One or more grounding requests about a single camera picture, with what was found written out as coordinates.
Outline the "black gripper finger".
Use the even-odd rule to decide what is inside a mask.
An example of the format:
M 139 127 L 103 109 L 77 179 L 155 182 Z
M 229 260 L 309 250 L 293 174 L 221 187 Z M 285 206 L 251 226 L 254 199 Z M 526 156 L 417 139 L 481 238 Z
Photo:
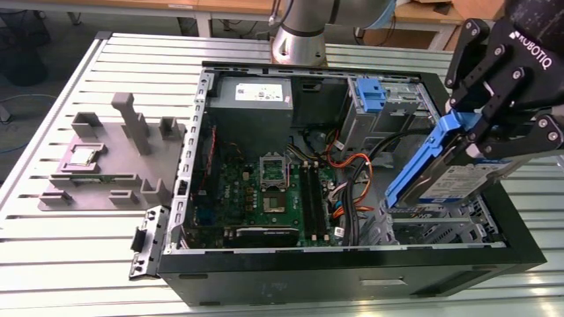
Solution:
M 446 110 L 507 115 L 513 103 L 513 24 L 509 18 L 494 26 L 471 18 L 462 28 L 446 76 L 451 96 Z
M 467 156 L 474 159 L 537 159 L 563 154 L 563 91 L 534 93 L 533 70 L 519 67 L 503 87 L 497 87 L 482 117 L 469 135 Z

